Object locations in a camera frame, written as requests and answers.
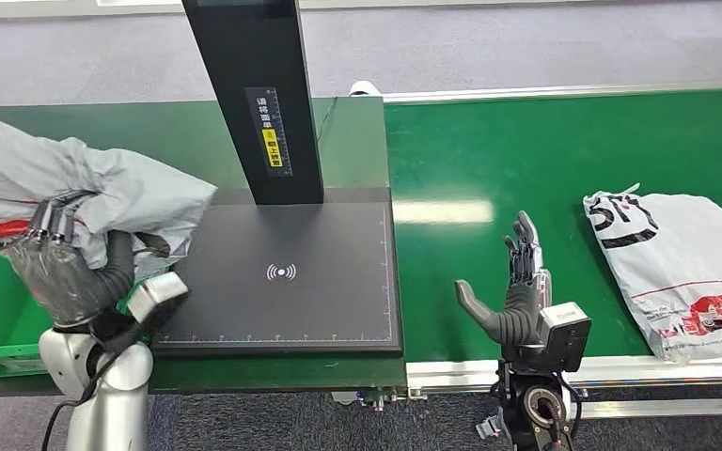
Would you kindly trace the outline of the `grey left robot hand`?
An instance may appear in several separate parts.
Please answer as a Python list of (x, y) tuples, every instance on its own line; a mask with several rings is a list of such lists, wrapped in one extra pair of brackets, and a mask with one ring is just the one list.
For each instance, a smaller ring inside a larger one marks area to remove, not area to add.
[(39, 202), (21, 235), (0, 244), (0, 255), (21, 277), (58, 328), (77, 328), (110, 315), (135, 287), (135, 251), (129, 232), (105, 235), (106, 263), (88, 266), (73, 245), (75, 215), (96, 192), (67, 191)]

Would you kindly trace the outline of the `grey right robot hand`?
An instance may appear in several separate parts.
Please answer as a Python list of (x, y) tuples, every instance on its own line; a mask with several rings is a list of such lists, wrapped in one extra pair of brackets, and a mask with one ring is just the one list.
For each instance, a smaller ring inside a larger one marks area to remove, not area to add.
[(551, 304), (551, 273), (544, 265), (537, 228), (526, 211), (517, 213), (512, 230), (514, 235), (504, 238), (509, 276), (503, 309), (491, 309), (463, 279), (456, 280), (454, 288), (461, 308), (495, 343), (531, 346), (539, 342), (539, 312)]

